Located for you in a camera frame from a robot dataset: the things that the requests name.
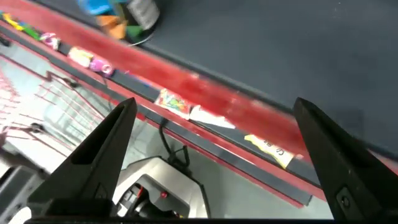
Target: blue item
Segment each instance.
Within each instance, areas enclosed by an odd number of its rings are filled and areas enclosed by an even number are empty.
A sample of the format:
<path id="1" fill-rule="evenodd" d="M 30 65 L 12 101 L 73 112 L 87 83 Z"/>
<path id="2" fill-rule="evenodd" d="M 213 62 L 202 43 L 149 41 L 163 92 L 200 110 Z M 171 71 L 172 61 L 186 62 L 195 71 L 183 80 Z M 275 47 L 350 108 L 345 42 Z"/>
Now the blue item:
<path id="1" fill-rule="evenodd" d="M 113 0 L 115 3 L 127 2 L 127 0 Z M 91 15 L 101 14 L 115 15 L 114 6 L 108 0 L 78 0 L 79 6 Z"/>

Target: checkout counter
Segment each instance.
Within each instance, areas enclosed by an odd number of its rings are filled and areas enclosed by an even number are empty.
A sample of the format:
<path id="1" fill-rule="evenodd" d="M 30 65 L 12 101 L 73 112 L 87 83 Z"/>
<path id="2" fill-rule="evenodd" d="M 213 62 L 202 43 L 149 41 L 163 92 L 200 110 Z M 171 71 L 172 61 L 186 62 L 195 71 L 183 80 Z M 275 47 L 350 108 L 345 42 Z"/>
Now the checkout counter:
<path id="1" fill-rule="evenodd" d="M 34 2 L 45 11 L 57 11 L 75 20 L 76 26 L 98 29 L 93 18 L 82 12 L 74 1 Z M 345 130 L 366 141 L 390 167 L 397 168 L 394 162 L 398 159 L 395 150 L 397 2 L 168 0 L 157 1 L 157 4 L 161 20 L 154 36 L 139 48 L 155 55 L 154 60 L 162 58 L 170 67 L 200 74 L 229 93 L 271 105 L 272 110 L 281 114 L 275 118 L 283 119 L 280 123 L 288 123 L 280 129 L 274 128 L 275 133 L 280 133 L 274 134 L 282 142 L 278 145 L 289 146 L 284 149 L 291 152 L 302 152 L 298 150 L 301 144 L 296 144 L 296 148 L 295 144 L 283 143 L 284 138 L 286 142 L 302 141 L 297 130 L 291 131 L 296 124 L 290 117 L 290 108 L 299 96 L 316 103 Z M 11 14 L 27 16 L 22 9 Z M 158 89 L 125 72 L 116 71 L 105 83 L 99 75 L 70 65 L 65 59 L 71 48 L 68 42 L 62 42 L 59 54 L 30 41 L 29 36 L 4 22 L 0 23 L 0 33 L 44 56 L 105 98 L 122 101 L 138 97 L 142 119 L 157 127 L 168 119 L 164 126 L 167 134 L 291 204 L 308 205 L 312 196 L 324 199 L 307 155 L 293 158 L 283 168 L 272 156 L 244 140 L 246 135 L 257 133 L 243 129 L 243 125 L 228 129 L 181 119 L 153 104 L 159 95 Z M 192 90 L 187 86 L 184 91 Z M 238 115 L 243 122 L 257 118 L 251 112 Z M 259 119 L 258 123 L 267 126 L 264 120 Z"/>

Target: red light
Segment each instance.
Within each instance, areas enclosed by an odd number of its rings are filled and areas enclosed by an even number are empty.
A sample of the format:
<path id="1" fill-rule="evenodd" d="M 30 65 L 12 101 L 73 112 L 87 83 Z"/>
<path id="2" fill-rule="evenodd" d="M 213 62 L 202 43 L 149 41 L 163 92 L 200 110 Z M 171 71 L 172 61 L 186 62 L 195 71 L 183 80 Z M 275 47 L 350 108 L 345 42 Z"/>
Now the red light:
<path id="1" fill-rule="evenodd" d="M 161 196 L 162 198 L 167 198 L 167 192 L 162 192 L 162 193 L 160 193 L 160 196 Z"/>

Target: black conveyor belt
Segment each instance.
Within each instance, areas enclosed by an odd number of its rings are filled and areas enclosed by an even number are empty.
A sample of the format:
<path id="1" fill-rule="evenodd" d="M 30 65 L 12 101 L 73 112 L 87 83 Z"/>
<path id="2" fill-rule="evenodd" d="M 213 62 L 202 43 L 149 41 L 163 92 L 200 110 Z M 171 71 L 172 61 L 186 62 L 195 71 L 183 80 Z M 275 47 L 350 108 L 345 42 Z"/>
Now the black conveyor belt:
<path id="1" fill-rule="evenodd" d="M 93 22 L 73 1 L 39 1 Z M 379 153 L 398 158 L 397 1 L 158 3 L 162 22 L 146 50 L 281 109 L 298 96 L 308 99 Z"/>
<path id="2" fill-rule="evenodd" d="M 87 84 L 91 85 L 92 87 L 96 88 L 97 90 L 100 90 L 107 95 L 109 95 L 111 98 L 118 100 L 118 101 L 123 101 L 125 100 L 125 97 L 119 95 L 115 91 L 110 90 L 107 88 L 107 86 L 101 84 L 100 82 L 97 82 L 96 80 L 93 80 L 92 78 L 88 77 L 87 75 L 79 72 L 78 70 L 72 68 L 65 62 L 62 62 L 55 57 L 51 56 L 47 52 L 39 49 L 36 47 L 34 44 L 31 42 L 28 42 L 24 40 L 23 38 L 19 37 L 18 35 L 13 34 L 12 32 L 8 31 L 4 27 L 0 26 L 0 33 L 5 34 L 6 36 L 10 37 L 11 39 L 19 42 L 20 44 L 28 47 L 29 49 L 43 55 L 44 57 L 48 58 L 54 65 L 64 69 L 67 71 L 69 74 L 77 77 L 79 80 L 82 80 L 86 82 Z M 61 44 L 59 51 L 66 55 L 68 51 L 70 50 L 70 46 L 68 44 Z M 151 87 L 145 86 L 143 83 L 137 81 L 133 77 L 124 75 L 120 71 L 116 71 L 114 74 L 112 80 L 120 85 L 125 86 L 126 88 L 132 90 L 135 94 L 140 95 L 144 98 L 146 98 L 149 101 L 154 102 L 155 99 L 157 98 L 159 91 L 155 90 Z M 143 114 L 147 119 L 160 124 L 163 117 L 159 116 L 155 112 L 148 110 L 147 108 L 139 105 L 138 110 L 140 114 Z M 173 122 L 168 122 L 167 125 L 165 126 L 166 129 L 170 130 L 174 134 L 180 136 L 181 138 L 184 138 L 186 141 L 202 148 L 206 152 L 218 157 L 219 159 L 227 162 L 228 164 L 232 165 L 233 167 L 241 170 L 242 172 L 250 175 L 251 177 L 255 178 L 256 180 L 268 185 L 269 187 L 278 190 L 282 194 L 292 198 L 296 202 L 299 202 L 303 205 L 308 205 L 309 201 L 311 200 L 311 195 L 307 192 L 304 192 L 303 190 L 300 190 L 296 188 L 296 186 L 289 184 L 288 182 L 273 176 L 272 174 L 256 167 L 254 164 L 245 161 L 244 159 L 240 158 L 237 155 L 234 155 L 232 153 L 229 153 L 228 151 L 224 150 L 222 147 L 219 147 L 212 142 L 203 139 L 202 137 L 198 136 L 195 133 L 190 132 L 189 130 L 173 123 Z M 233 132 L 233 134 L 239 134 L 240 131 L 236 130 Z M 253 146 L 250 146 L 251 148 L 247 148 L 249 150 L 253 151 L 258 151 Z M 275 163 L 275 160 L 271 158 L 268 155 L 265 155 L 265 159 L 267 159 L 270 162 Z M 304 179 L 308 179 L 310 182 L 314 182 L 315 185 L 319 185 L 319 181 L 316 177 L 315 171 L 313 170 L 313 167 L 311 167 L 308 164 L 305 164 L 303 162 L 294 160 L 292 161 L 287 170 L 295 173 L 295 170 L 297 169 L 296 175 L 301 176 Z"/>

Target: yellow label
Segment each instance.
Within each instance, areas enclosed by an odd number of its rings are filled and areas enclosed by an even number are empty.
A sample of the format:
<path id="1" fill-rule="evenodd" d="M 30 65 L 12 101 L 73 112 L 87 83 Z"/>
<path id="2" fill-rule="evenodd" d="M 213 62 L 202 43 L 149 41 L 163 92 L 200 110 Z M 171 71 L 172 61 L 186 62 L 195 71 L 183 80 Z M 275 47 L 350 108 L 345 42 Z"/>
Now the yellow label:
<path id="1" fill-rule="evenodd" d="M 9 13 L 4 13 L 4 14 L 2 15 L 2 17 L 4 18 L 5 21 L 7 21 L 10 25 L 12 25 L 15 29 L 17 29 L 17 30 L 19 30 L 19 31 L 24 30 L 24 28 L 23 28 L 22 26 L 20 26 L 20 25 L 18 24 L 18 22 L 13 21 L 13 20 L 11 19 L 11 15 L 10 15 Z"/>
<path id="2" fill-rule="evenodd" d="M 270 154 L 284 169 L 286 169 L 287 165 L 294 158 L 294 155 L 292 153 L 287 152 L 286 150 L 281 149 L 262 139 L 259 139 L 257 138 L 257 136 L 253 134 L 245 136 L 244 140 L 250 141 L 255 146 L 257 146 L 261 151 Z"/>

